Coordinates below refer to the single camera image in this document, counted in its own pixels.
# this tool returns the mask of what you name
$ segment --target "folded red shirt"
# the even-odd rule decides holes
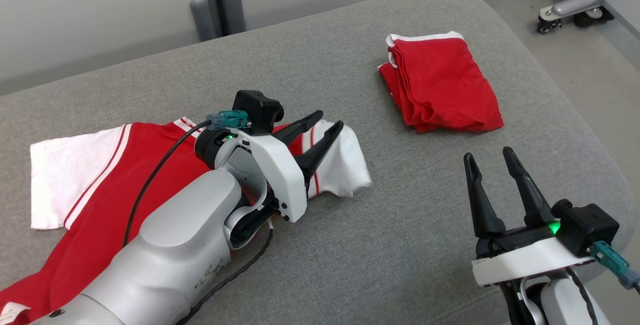
[[[467,43],[455,31],[387,36],[389,62],[378,67],[407,125],[484,132],[503,127],[498,100]]]

